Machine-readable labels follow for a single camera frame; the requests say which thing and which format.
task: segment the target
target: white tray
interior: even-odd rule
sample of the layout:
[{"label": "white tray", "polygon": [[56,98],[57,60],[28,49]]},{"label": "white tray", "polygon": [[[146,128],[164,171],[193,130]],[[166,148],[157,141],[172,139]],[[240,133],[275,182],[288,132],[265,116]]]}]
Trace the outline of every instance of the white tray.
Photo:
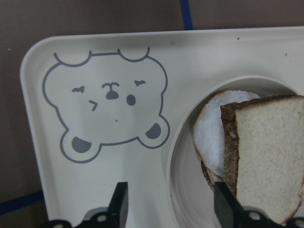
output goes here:
[{"label": "white tray", "polygon": [[[303,95],[303,72],[303,27],[37,43],[20,77],[49,219],[75,226],[88,210],[108,205],[117,182],[128,181],[128,228],[215,227],[212,199],[200,188],[194,197],[206,200],[204,224],[195,219],[200,211],[187,218],[174,212],[170,164],[181,124],[227,80],[267,76]],[[199,159],[191,166],[199,172]],[[202,176],[191,180],[205,185]]]}]

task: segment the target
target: bread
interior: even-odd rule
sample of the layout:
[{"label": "bread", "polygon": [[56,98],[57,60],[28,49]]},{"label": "bread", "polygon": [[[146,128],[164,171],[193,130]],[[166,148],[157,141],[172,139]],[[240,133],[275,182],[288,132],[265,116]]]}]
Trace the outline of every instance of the bread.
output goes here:
[{"label": "bread", "polygon": [[259,98],[245,91],[217,92],[201,110],[193,129],[194,146],[201,157],[203,174],[213,189],[221,180],[224,169],[224,130],[220,119],[220,106],[231,102],[243,102]]},{"label": "bread", "polygon": [[221,106],[223,180],[243,206],[284,224],[304,193],[304,97],[278,96]]}]

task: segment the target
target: gray line drawing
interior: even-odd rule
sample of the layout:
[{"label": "gray line drawing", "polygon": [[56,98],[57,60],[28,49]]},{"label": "gray line drawing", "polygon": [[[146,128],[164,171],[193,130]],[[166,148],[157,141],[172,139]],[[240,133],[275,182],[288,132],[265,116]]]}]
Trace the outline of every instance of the gray line drawing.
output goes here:
[{"label": "gray line drawing", "polygon": [[149,53],[148,47],[143,57],[129,59],[120,49],[89,51],[78,64],[54,53],[57,63],[46,72],[42,92],[65,128],[58,143],[67,159],[91,162],[102,147],[135,140],[149,149],[166,143],[170,125],[162,108],[168,77]]}]

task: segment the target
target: blue line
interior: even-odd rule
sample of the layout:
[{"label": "blue line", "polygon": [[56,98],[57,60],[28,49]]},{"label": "blue line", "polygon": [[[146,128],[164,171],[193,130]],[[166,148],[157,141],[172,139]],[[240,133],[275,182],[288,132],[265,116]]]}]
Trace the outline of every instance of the blue line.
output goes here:
[{"label": "blue line", "polygon": [[10,201],[0,203],[0,215],[4,215],[21,208],[38,204],[44,201],[43,192],[39,191],[26,196],[22,196],[17,199],[12,199]]},{"label": "blue line", "polygon": [[188,0],[180,0],[180,9],[185,30],[193,30],[191,12]]}]

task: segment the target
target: blue tape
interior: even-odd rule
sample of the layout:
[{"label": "blue tape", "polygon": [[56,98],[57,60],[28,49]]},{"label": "blue tape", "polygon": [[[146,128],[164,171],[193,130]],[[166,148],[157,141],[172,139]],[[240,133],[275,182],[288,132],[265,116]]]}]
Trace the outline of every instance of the blue tape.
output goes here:
[{"label": "blue tape", "polygon": [[21,208],[42,203],[44,201],[43,192],[39,191],[36,193],[32,193],[17,199],[12,199],[10,201],[0,203],[0,215],[4,215]]},{"label": "blue tape", "polygon": [[185,30],[193,30],[191,12],[188,0],[180,0],[180,9]]}]

